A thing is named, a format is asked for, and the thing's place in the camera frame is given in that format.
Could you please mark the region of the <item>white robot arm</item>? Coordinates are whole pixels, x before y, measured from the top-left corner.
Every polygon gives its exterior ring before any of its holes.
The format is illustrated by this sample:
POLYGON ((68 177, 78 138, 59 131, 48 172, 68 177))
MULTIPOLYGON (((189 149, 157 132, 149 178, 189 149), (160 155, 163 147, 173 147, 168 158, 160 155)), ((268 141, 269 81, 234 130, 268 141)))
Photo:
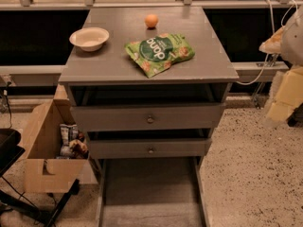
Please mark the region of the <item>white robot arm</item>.
POLYGON ((264 108, 264 124, 277 127, 285 123, 303 104, 303 6, 263 42, 259 50, 267 54, 278 54, 292 65, 287 72, 277 72, 274 76, 264 108))

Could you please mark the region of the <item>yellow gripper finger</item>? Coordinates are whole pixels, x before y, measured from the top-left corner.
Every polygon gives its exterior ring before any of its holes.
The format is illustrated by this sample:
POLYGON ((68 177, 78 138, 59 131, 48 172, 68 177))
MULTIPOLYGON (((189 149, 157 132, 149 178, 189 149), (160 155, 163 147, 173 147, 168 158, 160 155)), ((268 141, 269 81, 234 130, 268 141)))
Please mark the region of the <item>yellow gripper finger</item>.
POLYGON ((283 32, 284 27, 282 26, 269 39, 263 42, 258 50, 266 54, 280 54, 283 32))
POLYGON ((273 78, 269 98, 264 106, 263 124, 275 128, 286 123, 303 104, 303 67, 294 66, 287 72, 278 71, 273 78))

